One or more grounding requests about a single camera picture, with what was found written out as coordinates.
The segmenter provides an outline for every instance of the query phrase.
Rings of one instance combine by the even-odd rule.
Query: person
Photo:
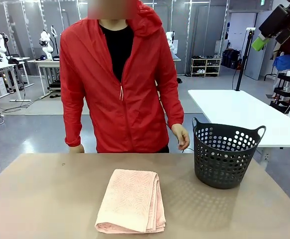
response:
[[[179,150],[189,146],[162,22],[141,1],[135,0],[134,7],[127,6],[129,2],[102,0],[95,15],[90,11],[89,18],[62,33],[61,98],[65,142],[72,153],[84,152],[80,138],[84,97],[98,153],[168,153],[164,110]],[[92,19],[96,15],[101,20]]]

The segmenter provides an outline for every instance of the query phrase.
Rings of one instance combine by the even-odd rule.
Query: jacket sleeve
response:
[[[164,30],[160,30],[160,53],[156,68],[157,87],[168,117],[168,126],[183,123],[184,110],[178,96],[177,72]]]
[[[83,83],[76,74],[65,35],[61,37],[60,52],[61,99],[63,103],[63,118],[65,125],[65,143],[70,147],[81,144],[81,115],[84,105],[85,90]]]

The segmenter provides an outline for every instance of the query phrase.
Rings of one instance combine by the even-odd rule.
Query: blue cloth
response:
[[[290,55],[279,56],[275,58],[273,66],[276,67],[278,71],[284,71],[290,69]]]

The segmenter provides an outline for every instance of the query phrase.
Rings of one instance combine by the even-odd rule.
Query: floor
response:
[[[181,77],[183,83],[179,84],[179,95],[186,112],[184,126],[190,132],[190,148],[193,148],[192,118],[197,117],[201,122],[207,122],[207,119],[203,114],[199,114],[197,106],[188,95],[187,90],[231,89],[233,74],[234,71],[230,69],[222,69],[219,78]],[[26,88],[26,98],[29,96],[34,100],[42,94],[42,88],[38,78],[31,78],[31,80],[35,83],[35,86]],[[272,92],[272,85],[271,80],[263,82],[244,77],[241,89],[268,103],[269,99],[266,94]],[[9,98],[15,99],[15,94],[2,98],[0,107],[5,105],[6,107],[12,107],[13,104],[20,104],[6,103]],[[0,173],[22,153],[68,151],[64,143],[65,131],[60,98],[45,98],[35,102],[28,109],[22,109],[17,113],[19,114],[17,116],[6,114],[5,124],[0,126]],[[96,139],[89,116],[82,116],[82,124],[82,144],[85,146],[86,152],[95,152]],[[177,149],[177,140],[171,131],[169,131],[169,135],[171,153],[181,153]],[[192,151],[187,149],[185,153],[192,153]],[[256,152],[254,158],[259,160],[260,153]],[[290,197],[290,148],[273,150],[267,172]]]
[[[185,113],[201,113],[200,109],[196,106],[194,101],[188,94],[188,90],[231,90],[232,89],[232,78],[234,70],[222,67],[220,71],[220,77],[185,77],[179,76],[183,83],[179,84],[179,98],[184,108]],[[234,80],[234,88],[238,80],[237,72]],[[41,81],[39,77],[30,77],[33,86],[25,88],[25,98],[35,100],[43,95]],[[249,77],[244,76],[242,78],[241,90],[246,91],[257,99],[269,103],[270,100],[266,94],[272,94],[273,91],[273,80],[267,79],[267,81],[255,81]],[[16,93],[0,99],[0,107],[8,109],[11,107],[20,106],[20,102],[11,103],[10,99],[16,99]],[[5,113],[6,115],[62,115],[63,107],[61,98],[49,98],[46,97],[42,100],[35,102],[31,107],[22,109],[21,111],[14,111],[11,113]],[[83,114],[88,115],[89,109],[87,105],[84,105]]]

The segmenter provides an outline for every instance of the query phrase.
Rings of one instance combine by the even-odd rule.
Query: perforated plastic basket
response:
[[[264,129],[262,136],[259,135],[260,129]],[[251,130],[200,123],[194,118],[194,171],[197,178],[219,189],[238,186],[265,131],[265,126]]]

